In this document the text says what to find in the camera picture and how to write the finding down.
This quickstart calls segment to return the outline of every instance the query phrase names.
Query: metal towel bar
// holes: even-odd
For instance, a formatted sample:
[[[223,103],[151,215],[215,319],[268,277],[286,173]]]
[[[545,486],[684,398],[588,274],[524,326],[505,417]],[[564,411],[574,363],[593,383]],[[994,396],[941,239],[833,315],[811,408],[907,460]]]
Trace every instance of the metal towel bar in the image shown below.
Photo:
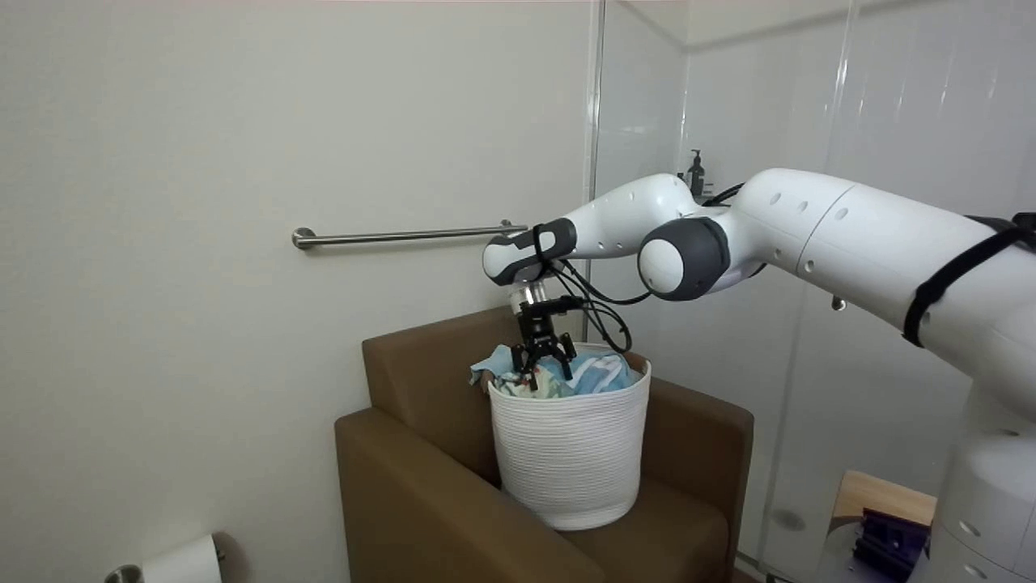
[[[331,232],[316,238],[310,226],[299,226],[291,243],[299,248],[320,248],[320,245],[373,245],[373,243],[401,243],[401,239],[473,239],[473,238],[497,238],[521,229],[510,219],[497,226],[461,226],[461,229],[395,229],[395,232]]]

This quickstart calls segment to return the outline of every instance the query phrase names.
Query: white basket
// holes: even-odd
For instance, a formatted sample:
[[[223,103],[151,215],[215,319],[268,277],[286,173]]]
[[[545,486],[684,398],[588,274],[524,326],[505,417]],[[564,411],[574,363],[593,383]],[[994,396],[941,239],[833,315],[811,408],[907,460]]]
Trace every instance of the white basket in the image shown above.
[[[641,489],[649,363],[614,392],[521,398],[488,390],[505,491],[555,532],[617,523]]]

